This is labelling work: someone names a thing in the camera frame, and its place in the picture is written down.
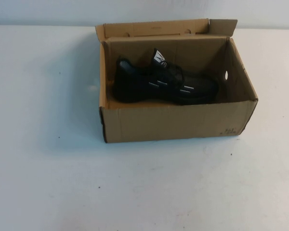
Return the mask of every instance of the shoe tongue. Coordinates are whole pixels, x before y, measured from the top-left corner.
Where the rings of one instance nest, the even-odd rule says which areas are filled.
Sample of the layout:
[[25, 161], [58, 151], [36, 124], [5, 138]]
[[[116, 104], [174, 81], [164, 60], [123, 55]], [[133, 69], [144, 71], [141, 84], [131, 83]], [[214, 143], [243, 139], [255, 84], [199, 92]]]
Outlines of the shoe tongue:
[[154, 54], [153, 54], [152, 61], [151, 61], [152, 64], [166, 67], [167, 64], [164, 61], [166, 60], [164, 56], [161, 54], [161, 52], [159, 52], [157, 49], [154, 49]]

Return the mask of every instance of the black sneaker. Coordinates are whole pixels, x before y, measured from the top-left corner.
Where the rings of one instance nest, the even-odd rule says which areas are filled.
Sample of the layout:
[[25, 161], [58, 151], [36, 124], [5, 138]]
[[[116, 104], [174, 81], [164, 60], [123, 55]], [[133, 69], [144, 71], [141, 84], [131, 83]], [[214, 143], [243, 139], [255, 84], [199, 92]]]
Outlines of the black sneaker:
[[218, 89], [209, 76], [184, 71], [155, 49], [151, 65], [145, 68], [135, 67], [127, 59], [117, 60], [113, 94], [123, 103], [162, 99], [189, 105], [211, 103]]

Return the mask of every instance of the white wall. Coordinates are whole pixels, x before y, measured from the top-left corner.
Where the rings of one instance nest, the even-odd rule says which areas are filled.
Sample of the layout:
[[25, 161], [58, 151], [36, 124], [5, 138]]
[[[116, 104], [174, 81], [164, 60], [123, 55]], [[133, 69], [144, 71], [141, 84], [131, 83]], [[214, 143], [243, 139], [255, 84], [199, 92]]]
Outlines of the white wall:
[[0, 0], [0, 24], [93, 26], [235, 18], [239, 27], [289, 28], [289, 0]]

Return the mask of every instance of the shoe sole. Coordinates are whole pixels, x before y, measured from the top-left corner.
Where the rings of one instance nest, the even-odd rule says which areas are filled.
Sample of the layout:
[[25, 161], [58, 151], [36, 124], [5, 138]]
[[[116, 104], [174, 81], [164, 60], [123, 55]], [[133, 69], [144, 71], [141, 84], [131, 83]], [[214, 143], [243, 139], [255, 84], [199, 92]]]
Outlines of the shoe sole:
[[143, 100], [150, 100], [150, 99], [160, 99], [160, 100], [165, 100], [169, 102], [173, 102], [176, 104], [180, 105], [194, 105], [194, 104], [207, 104], [211, 103], [215, 99], [215, 94], [213, 95], [208, 95], [204, 97], [198, 97], [198, 98], [182, 98], [182, 97], [174, 97], [171, 95], [162, 95], [158, 94], [155, 96], [149, 96], [149, 95], [144, 95], [144, 94], [135, 94], [135, 93], [130, 93], [127, 91], [123, 91], [120, 88], [117, 88], [113, 86], [112, 92], [114, 97], [122, 102], [122, 103], [137, 103]]

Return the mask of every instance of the open cardboard box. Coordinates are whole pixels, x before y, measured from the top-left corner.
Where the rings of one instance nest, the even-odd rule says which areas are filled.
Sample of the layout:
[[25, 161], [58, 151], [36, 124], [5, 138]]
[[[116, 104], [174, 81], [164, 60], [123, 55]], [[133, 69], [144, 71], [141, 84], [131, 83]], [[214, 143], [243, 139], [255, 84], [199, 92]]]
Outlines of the open cardboard box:
[[[96, 26], [100, 44], [100, 116], [105, 142], [239, 135], [258, 102], [231, 38], [237, 20], [197, 19]], [[149, 65], [154, 48], [185, 70], [215, 75], [212, 104], [175, 105], [151, 100], [120, 103], [111, 93], [116, 60]]]

